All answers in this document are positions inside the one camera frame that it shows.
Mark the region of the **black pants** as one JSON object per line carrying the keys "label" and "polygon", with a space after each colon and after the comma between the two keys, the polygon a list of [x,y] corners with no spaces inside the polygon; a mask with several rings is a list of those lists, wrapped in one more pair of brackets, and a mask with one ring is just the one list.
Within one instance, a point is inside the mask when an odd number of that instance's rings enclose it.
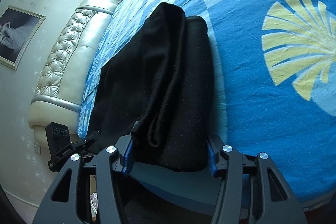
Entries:
{"label": "black pants", "polygon": [[101,69],[88,134],[97,154],[131,135],[135,161],[198,172],[208,161],[214,100],[208,29],[200,16],[160,3]]}

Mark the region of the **cream tufted leather headboard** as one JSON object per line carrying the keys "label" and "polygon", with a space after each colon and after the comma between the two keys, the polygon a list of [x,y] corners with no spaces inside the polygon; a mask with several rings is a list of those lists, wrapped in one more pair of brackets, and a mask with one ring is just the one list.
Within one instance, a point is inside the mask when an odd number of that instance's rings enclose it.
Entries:
{"label": "cream tufted leather headboard", "polygon": [[45,128],[51,122],[66,125],[71,138],[77,138],[87,74],[116,7],[114,0],[84,0],[60,32],[31,100],[35,144],[48,146]]}

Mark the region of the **blue patterned bed sheet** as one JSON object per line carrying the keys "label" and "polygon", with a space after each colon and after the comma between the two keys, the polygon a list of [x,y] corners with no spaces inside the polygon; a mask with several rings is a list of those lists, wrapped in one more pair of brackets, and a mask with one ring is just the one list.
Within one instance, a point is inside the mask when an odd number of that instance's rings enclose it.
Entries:
{"label": "blue patterned bed sheet", "polygon": [[101,38],[77,134],[87,134],[101,67],[161,3],[205,19],[215,70],[211,127],[266,152],[304,211],[335,193],[335,0],[123,0]]}

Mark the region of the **framed wall picture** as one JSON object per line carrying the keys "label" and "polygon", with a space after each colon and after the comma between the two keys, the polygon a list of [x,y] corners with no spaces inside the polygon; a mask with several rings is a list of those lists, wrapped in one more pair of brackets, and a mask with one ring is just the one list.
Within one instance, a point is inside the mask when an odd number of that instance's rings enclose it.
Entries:
{"label": "framed wall picture", "polygon": [[45,16],[12,5],[1,15],[1,64],[17,70],[21,58]]}

